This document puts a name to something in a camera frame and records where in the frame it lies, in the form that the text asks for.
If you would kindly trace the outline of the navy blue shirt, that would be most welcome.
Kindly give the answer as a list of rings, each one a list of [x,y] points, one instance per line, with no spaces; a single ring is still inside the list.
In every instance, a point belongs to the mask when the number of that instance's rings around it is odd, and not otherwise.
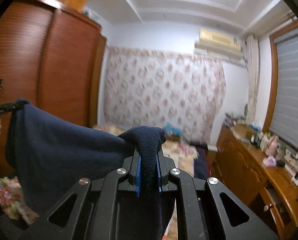
[[[11,115],[5,155],[29,208],[42,215],[79,179],[103,178],[139,151],[140,193],[126,203],[122,238],[162,238],[174,206],[158,189],[156,155],[165,142],[163,129],[137,126],[116,136],[64,121],[28,101],[23,105]]]

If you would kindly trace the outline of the floral quilt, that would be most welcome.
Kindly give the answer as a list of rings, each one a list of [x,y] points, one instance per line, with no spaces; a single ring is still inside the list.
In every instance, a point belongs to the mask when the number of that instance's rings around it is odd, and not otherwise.
[[[113,135],[120,135],[126,131],[125,129],[120,129],[120,127],[114,125],[94,125],[93,128],[108,132]],[[165,157],[173,159],[176,168],[184,170],[191,176],[194,175],[194,160],[198,158],[198,153],[193,146],[181,144],[180,142],[167,139],[162,144],[162,150]],[[178,239],[178,230],[176,227],[177,210],[175,204],[172,217],[167,225],[162,239]]]

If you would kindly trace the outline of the navy blanket at bed edge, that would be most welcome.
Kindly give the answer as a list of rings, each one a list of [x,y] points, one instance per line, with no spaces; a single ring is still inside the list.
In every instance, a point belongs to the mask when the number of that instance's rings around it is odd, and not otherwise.
[[[197,151],[197,158],[194,159],[194,177],[207,180],[210,177],[209,165],[207,162],[207,144],[192,144]]]

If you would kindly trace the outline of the blue box at headboard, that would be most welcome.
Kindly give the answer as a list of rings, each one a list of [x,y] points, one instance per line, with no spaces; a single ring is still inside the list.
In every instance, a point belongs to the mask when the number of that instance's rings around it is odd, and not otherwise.
[[[173,126],[170,122],[166,122],[164,125],[165,133],[169,136],[182,136],[182,130],[178,127]]]

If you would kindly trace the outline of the brown wooden wardrobe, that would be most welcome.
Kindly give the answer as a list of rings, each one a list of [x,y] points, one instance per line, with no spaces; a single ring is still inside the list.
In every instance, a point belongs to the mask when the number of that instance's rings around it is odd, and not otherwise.
[[[0,103],[94,126],[105,45],[99,24],[57,0],[15,0],[0,18]]]

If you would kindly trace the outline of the wooden sideboard cabinet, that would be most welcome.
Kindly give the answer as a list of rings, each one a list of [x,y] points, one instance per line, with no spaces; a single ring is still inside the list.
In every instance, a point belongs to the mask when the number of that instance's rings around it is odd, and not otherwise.
[[[212,174],[258,215],[280,239],[298,227],[298,187],[284,167],[265,167],[265,154],[223,126]]]

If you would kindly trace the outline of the pink bottle on sideboard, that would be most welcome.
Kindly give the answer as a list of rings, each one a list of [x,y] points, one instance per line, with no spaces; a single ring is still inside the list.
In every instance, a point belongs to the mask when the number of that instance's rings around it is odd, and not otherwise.
[[[279,137],[277,135],[273,135],[272,137],[270,137],[265,151],[266,156],[269,157],[269,156],[276,155],[277,149],[278,149],[278,142],[279,142]]]

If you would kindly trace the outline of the grey window blind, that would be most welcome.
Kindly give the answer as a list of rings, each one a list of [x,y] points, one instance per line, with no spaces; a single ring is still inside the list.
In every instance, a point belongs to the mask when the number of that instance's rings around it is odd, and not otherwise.
[[[298,28],[274,39],[278,87],[270,130],[298,149]]]

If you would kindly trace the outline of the cream curtain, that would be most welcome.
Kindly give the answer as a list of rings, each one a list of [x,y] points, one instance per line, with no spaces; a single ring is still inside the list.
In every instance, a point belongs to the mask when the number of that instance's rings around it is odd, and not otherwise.
[[[246,39],[246,45],[249,82],[246,121],[248,123],[252,123],[255,121],[260,78],[260,53],[258,39],[253,35],[249,35]]]

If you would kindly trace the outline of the floral wall cloth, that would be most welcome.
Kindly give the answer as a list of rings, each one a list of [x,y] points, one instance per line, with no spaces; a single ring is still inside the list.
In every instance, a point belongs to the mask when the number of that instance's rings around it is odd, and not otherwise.
[[[226,94],[222,62],[214,57],[111,47],[104,118],[126,129],[172,126],[188,141],[211,141]]]

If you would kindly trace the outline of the wall air conditioner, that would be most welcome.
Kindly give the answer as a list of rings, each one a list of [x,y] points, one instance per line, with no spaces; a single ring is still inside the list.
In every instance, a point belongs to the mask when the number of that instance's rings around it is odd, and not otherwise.
[[[243,57],[239,38],[206,29],[199,30],[199,40],[195,42],[195,49],[221,54],[235,60],[241,60]]]

